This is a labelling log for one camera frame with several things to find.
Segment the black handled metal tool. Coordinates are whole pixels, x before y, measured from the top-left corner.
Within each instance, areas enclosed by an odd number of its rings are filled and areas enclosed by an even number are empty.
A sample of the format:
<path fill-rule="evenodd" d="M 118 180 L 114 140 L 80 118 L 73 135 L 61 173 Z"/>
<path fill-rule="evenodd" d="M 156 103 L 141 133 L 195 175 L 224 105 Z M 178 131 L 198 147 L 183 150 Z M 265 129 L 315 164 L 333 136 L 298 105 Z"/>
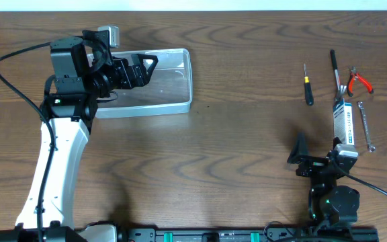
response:
<path fill-rule="evenodd" d="M 334 72 L 334 76 L 335 76 L 335 83 L 337 86 L 337 91 L 336 91 L 336 94 L 334 97 L 334 102 L 337 104 L 343 98 L 343 96 L 346 92 L 347 86 L 342 84 L 342 82 L 340 80 L 337 59 L 336 59 L 335 51 L 333 49 L 330 50 L 330 56 L 331 56 L 331 64 L 332 64 L 332 68 L 333 68 L 333 72 Z"/>

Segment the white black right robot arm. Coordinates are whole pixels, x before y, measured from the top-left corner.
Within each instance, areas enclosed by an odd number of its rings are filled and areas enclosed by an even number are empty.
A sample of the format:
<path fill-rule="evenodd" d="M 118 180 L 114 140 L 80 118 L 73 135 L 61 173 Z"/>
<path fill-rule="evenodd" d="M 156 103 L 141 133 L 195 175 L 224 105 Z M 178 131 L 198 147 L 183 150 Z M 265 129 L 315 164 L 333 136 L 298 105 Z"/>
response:
<path fill-rule="evenodd" d="M 319 228 L 349 227 L 357 221 L 359 192 L 337 184 L 349 173 L 358 159 L 353 145 L 339 138 L 326 157 L 315 157 L 308 152 L 305 136 L 300 133 L 288 157 L 289 164 L 297 164 L 296 175 L 310 179 L 308 211 L 313 224 Z"/>

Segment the yellow black small screwdriver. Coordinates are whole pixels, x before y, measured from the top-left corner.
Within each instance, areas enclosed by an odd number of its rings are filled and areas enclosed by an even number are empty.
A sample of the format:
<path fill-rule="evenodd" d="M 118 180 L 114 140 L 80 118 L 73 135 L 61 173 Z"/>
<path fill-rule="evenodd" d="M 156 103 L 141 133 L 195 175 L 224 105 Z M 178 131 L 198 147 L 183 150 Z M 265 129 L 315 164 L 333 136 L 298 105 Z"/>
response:
<path fill-rule="evenodd" d="M 304 94 L 305 94 L 305 101 L 308 106 L 312 106 L 314 104 L 314 97 L 312 94 L 312 89 L 311 89 L 311 84 L 310 80 L 307 75 L 307 70 L 306 70 L 306 64 L 303 64 L 304 68 Z"/>

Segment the clear plastic container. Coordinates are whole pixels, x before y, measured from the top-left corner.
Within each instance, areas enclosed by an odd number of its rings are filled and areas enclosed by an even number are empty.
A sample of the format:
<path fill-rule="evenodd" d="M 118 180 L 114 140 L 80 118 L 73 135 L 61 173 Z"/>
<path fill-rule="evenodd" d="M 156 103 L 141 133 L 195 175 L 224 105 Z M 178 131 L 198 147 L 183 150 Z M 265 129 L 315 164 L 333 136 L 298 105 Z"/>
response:
<path fill-rule="evenodd" d="M 189 51 L 185 48 L 137 50 L 158 58 L 149 84 L 115 89 L 98 104 L 96 118 L 128 118 L 187 113 L 193 99 Z"/>

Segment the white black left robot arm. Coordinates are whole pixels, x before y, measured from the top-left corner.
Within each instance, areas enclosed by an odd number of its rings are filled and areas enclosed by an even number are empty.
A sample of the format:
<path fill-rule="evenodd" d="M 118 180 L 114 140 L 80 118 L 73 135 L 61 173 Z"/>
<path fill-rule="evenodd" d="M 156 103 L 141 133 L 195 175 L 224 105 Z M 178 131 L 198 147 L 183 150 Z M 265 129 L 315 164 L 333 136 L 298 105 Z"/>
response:
<path fill-rule="evenodd" d="M 85 31 L 47 44 L 54 74 L 45 82 L 40 154 L 28 199 L 12 230 L 0 241 L 117 241 L 113 224 L 76 231 L 73 195 L 97 105 L 116 89 L 143 87 L 158 63 L 155 55 L 115 58 L 107 31 Z"/>

